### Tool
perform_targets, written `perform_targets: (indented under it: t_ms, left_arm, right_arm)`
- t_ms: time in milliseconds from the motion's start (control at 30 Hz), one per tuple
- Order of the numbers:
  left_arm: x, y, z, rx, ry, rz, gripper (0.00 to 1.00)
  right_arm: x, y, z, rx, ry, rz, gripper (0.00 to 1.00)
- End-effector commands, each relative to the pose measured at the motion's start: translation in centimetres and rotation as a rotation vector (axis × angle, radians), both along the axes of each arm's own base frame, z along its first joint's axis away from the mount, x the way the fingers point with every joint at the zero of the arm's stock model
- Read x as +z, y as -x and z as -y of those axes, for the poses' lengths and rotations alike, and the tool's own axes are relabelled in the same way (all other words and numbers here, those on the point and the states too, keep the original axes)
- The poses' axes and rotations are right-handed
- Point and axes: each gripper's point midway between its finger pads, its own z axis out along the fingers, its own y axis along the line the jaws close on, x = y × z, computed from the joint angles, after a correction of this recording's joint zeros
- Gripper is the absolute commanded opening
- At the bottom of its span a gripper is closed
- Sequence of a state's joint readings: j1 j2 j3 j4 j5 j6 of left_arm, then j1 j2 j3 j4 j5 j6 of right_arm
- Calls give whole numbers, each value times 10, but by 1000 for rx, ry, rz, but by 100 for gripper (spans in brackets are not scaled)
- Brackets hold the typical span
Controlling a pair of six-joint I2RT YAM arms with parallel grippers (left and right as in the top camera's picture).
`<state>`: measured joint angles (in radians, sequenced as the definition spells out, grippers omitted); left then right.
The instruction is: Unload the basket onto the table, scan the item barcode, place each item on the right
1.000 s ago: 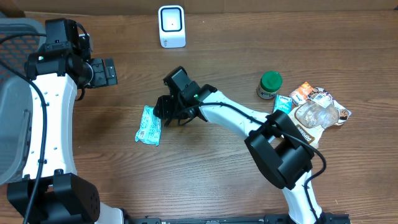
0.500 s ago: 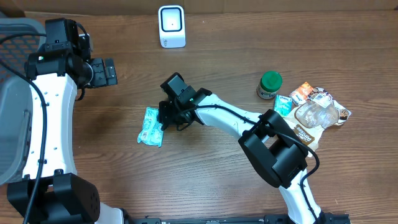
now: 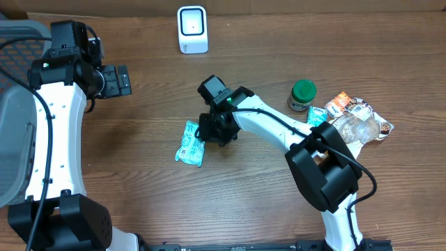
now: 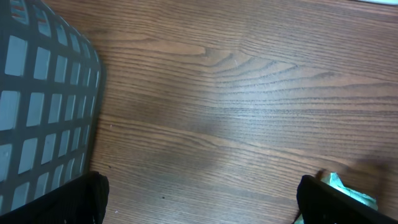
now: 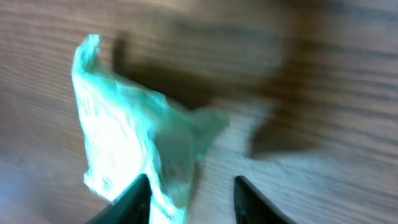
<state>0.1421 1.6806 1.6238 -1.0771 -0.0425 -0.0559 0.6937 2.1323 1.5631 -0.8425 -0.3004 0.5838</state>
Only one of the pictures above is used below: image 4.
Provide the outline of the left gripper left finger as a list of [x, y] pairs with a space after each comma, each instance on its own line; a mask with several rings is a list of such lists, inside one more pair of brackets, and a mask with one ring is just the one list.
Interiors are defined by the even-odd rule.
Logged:
[[1, 224], [102, 224], [109, 196], [109, 181], [90, 171], [75, 180], [1, 216]]

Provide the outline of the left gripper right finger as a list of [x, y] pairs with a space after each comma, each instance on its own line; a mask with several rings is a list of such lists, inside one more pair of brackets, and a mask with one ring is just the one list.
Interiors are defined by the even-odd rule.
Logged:
[[397, 221], [334, 189], [311, 175], [297, 188], [297, 203], [308, 224], [397, 224]]

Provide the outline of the teal tissue packet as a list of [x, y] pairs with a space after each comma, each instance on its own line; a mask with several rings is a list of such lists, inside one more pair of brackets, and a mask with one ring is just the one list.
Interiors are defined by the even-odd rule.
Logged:
[[[378, 206], [377, 206], [376, 200], [374, 198], [344, 186], [344, 184], [342, 183], [340, 177], [338, 176], [338, 174], [336, 172], [332, 172], [318, 180], [320, 180], [323, 183], [326, 183], [327, 185], [333, 187], [334, 189], [339, 190], [340, 192], [348, 195], [349, 197], [352, 197], [355, 200], [378, 211]], [[295, 224], [298, 224], [298, 223], [308, 224], [303, 221], [303, 217], [302, 217], [300, 210], [299, 210], [299, 213], [300, 214], [297, 217], [297, 219], [294, 221], [294, 223]]]

